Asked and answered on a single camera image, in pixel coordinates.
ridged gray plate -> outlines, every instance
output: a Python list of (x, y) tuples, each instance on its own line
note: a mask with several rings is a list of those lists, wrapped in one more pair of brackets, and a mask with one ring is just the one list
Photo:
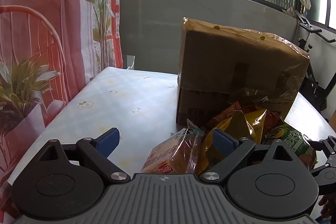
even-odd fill
[[(15, 224), (49, 221), (21, 216)], [(87, 212), (52, 224), (266, 224), (236, 209), (221, 188), (194, 175), (136, 174), (126, 184), (111, 185)], [(308, 216), (277, 224), (313, 224)]]

tablecloth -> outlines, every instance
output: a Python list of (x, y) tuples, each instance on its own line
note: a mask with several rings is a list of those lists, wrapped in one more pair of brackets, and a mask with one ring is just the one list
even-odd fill
[(131, 177), (140, 172), (151, 149), (176, 133), (177, 75), (108, 67), (97, 75), (46, 127), (18, 163), (12, 184), (49, 140), (76, 143), (112, 127), (120, 144), (108, 157)]

hand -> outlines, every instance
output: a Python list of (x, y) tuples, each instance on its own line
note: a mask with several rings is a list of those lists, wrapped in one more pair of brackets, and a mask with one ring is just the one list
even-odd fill
[(336, 205), (335, 198), (328, 198), (328, 195), (324, 195), (319, 202), (319, 206), (323, 206), (321, 210), (321, 216), (323, 219), (332, 217), (331, 224), (336, 223)]

cardboard box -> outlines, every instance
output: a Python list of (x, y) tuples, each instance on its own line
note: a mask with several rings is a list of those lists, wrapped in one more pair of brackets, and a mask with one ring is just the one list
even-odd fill
[(176, 122), (202, 126), (235, 101), (284, 118), (308, 64), (308, 53), (274, 34), (185, 18)]
[(329, 125), (336, 132), (336, 111), (335, 111), (334, 115), (331, 117), (331, 119), (329, 121)]

curtain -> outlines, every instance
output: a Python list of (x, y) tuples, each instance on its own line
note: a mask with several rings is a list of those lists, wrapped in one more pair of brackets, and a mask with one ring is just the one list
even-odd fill
[(7, 179), (56, 115), (107, 66), (122, 68), (119, 0), (0, 0), (0, 222)]

